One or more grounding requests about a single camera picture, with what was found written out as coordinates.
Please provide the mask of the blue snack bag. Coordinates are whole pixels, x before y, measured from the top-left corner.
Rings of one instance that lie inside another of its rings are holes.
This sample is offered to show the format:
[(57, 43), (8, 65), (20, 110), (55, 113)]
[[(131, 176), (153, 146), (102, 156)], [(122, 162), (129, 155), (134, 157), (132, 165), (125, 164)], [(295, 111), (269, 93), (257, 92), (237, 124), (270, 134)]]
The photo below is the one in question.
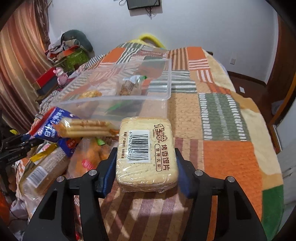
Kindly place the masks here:
[(62, 118), (78, 118), (76, 115), (61, 109), (53, 107), (31, 128), (29, 134), (31, 138), (39, 138), (42, 140), (57, 143), (65, 152), (67, 157), (72, 157), (80, 139), (62, 138), (56, 131), (54, 125), (57, 125)]

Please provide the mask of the green patterned bag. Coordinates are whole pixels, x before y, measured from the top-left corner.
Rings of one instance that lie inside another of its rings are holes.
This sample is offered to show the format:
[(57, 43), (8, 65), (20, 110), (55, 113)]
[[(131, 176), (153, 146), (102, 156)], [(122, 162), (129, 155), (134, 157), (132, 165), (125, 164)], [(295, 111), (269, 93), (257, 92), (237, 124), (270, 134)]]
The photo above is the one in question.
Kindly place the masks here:
[(82, 49), (77, 49), (75, 52), (71, 53), (70, 55), (66, 56), (63, 59), (61, 66), (66, 72), (75, 71), (82, 64), (88, 61), (89, 61), (88, 54)]

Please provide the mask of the patchwork striped bed quilt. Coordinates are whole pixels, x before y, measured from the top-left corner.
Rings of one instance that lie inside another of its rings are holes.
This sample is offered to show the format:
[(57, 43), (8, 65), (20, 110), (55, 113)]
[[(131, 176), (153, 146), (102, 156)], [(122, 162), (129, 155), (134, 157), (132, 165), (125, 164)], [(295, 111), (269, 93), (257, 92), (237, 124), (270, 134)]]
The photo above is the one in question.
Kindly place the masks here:
[[(125, 43), (87, 70), (150, 59), (171, 61), (166, 119), (175, 149), (211, 177), (233, 176), (254, 207), (266, 240), (272, 240), (283, 211), (280, 165), (258, 107), (236, 93), (211, 55), (200, 47), (168, 51)], [(111, 192), (99, 204), (108, 240), (183, 240), (193, 200), (184, 196), (178, 181), (162, 193), (124, 192), (115, 178)], [(214, 196), (206, 240), (214, 240), (216, 218)]]

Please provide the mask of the caramel popcorn pack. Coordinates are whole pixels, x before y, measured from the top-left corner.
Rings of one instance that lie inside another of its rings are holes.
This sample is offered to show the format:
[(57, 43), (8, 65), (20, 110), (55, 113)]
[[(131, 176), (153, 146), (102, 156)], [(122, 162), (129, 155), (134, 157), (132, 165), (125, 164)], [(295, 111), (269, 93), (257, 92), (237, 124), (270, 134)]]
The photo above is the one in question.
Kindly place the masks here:
[(98, 90), (89, 90), (87, 92), (82, 93), (78, 99), (84, 99), (84, 98), (92, 98), (92, 97), (100, 97), (102, 96), (102, 93)]

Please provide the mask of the small wall monitor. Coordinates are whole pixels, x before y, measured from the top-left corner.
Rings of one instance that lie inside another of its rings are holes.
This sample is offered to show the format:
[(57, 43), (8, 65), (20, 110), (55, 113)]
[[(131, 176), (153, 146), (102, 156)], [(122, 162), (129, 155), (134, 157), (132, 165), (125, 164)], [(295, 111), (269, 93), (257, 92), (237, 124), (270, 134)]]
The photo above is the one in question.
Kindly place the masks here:
[(153, 8), (160, 6), (160, 0), (126, 0), (129, 10), (141, 9), (141, 8)]

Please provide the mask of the baked bun slices pack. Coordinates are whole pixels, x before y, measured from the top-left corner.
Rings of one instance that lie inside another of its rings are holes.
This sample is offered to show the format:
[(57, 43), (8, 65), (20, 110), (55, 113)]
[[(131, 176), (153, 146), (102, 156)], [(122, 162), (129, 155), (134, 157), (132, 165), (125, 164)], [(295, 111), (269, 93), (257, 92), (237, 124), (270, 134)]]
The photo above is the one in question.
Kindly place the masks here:
[(165, 118), (124, 118), (119, 129), (115, 178), (124, 192), (162, 193), (177, 185), (171, 123)]

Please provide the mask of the pink plush toy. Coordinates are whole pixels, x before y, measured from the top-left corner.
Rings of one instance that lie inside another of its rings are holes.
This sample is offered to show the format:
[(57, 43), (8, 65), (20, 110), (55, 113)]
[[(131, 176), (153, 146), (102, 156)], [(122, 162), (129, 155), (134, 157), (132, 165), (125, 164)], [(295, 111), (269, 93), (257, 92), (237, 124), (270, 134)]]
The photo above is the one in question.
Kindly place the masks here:
[(57, 82), (59, 86), (64, 86), (67, 83), (68, 75), (61, 67), (57, 67), (53, 70), (53, 73), (57, 77)]

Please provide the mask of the striped orange curtain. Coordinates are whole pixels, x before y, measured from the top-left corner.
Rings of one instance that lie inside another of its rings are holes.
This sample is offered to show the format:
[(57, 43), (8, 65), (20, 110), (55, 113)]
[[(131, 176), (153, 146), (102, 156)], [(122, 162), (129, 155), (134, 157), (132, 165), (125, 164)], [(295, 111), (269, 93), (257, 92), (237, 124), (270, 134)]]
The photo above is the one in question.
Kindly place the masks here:
[(34, 82), (52, 65), (45, 55), (45, 1), (23, 1), (1, 29), (1, 110), (4, 120), (27, 132), (39, 111)]

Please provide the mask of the wooden door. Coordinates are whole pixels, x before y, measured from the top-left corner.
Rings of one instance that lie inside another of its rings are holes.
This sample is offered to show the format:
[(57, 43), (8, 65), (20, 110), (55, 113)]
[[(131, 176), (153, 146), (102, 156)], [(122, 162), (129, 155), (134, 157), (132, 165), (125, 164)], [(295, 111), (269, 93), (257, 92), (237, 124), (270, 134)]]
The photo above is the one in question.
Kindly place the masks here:
[(295, 75), (295, 34), (278, 17), (278, 43), (271, 76), (267, 82), (267, 99), (273, 103), (283, 100)]

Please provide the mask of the yellow snack packet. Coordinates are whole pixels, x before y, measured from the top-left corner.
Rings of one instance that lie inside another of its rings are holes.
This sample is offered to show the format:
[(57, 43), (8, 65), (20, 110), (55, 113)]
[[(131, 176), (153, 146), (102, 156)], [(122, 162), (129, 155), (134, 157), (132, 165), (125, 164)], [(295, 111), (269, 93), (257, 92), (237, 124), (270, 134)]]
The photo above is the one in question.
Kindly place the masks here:
[(30, 161), (37, 165), (44, 158), (49, 156), (57, 148), (56, 144), (46, 143), (34, 156), (30, 158)]

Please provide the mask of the round cracker tube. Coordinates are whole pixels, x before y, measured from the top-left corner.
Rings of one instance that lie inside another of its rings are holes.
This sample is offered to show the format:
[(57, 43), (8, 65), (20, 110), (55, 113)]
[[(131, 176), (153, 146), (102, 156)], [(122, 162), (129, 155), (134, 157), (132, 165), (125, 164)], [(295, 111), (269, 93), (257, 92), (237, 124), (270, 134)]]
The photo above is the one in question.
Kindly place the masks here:
[(60, 148), (56, 148), (39, 164), (27, 171), (20, 181), (20, 192), (30, 198), (42, 198), (57, 177), (67, 169), (70, 159)]

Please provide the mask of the clear bag round biscuits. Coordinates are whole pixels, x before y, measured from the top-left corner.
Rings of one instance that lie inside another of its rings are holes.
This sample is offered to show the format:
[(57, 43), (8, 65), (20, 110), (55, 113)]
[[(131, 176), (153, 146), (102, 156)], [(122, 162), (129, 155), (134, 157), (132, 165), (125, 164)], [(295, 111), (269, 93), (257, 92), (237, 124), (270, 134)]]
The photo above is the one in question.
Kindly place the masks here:
[(145, 75), (133, 75), (131, 77), (123, 78), (118, 80), (117, 95), (119, 96), (131, 96), (131, 95), (141, 95), (142, 85), (147, 79)]

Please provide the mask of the red gift box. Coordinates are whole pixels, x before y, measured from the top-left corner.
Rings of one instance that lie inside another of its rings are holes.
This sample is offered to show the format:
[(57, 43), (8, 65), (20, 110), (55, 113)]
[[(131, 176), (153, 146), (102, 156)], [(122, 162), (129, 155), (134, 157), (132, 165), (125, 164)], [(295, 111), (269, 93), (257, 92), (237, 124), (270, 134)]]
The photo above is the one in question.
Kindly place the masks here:
[(47, 82), (49, 82), (55, 75), (55, 67), (50, 68), (47, 72), (45, 72), (43, 75), (41, 75), (34, 83), (33, 87), (34, 89), (40, 89), (42, 88)]

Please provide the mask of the wall power socket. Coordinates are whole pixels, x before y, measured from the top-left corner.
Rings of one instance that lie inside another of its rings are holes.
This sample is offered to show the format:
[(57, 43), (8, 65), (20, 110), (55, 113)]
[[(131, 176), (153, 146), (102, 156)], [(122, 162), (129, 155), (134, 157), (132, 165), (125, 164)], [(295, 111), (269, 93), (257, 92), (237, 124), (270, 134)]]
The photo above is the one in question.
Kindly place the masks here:
[(235, 61), (236, 61), (236, 59), (231, 58), (231, 59), (230, 59), (230, 64), (234, 65), (234, 64), (235, 64)]

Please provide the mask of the clear biscuit stick pack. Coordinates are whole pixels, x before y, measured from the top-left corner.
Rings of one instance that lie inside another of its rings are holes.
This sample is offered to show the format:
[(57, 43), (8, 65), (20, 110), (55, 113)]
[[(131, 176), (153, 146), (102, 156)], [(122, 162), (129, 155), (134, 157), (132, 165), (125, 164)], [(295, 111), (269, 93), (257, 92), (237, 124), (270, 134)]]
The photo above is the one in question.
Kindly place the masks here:
[(62, 118), (54, 129), (62, 138), (116, 137), (119, 134), (108, 121)]

